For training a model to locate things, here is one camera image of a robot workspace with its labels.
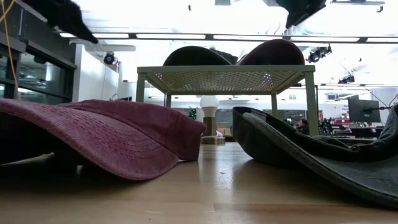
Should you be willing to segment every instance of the small table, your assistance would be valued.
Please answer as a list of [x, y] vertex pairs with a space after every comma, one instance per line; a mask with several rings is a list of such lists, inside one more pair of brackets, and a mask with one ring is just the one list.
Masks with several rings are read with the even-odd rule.
[[277, 116], [277, 95], [305, 79], [310, 135], [319, 134], [314, 65], [215, 65], [138, 67], [136, 101], [144, 102], [145, 81], [172, 95], [270, 95]]

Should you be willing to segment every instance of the monitor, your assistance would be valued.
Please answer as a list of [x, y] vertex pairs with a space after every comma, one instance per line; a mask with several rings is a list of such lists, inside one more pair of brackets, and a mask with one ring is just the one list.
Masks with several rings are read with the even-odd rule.
[[349, 121], [380, 123], [379, 107], [376, 100], [348, 99]]

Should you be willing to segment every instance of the desk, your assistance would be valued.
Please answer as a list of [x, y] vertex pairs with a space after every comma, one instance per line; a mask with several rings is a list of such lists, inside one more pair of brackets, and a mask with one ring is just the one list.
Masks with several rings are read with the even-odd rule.
[[0, 169], [0, 223], [252, 224], [396, 223], [313, 172], [254, 162], [236, 143], [202, 146], [147, 182], [82, 169], [79, 176], [32, 162]]
[[318, 110], [313, 65], [220, 65], [139, 67], [136, 101], [144, 102], [145, 81], [172, 95], [270, 95], [272, 114], [278, 116], [277, 95], [305, 79], [310, 135], [318, 135]]

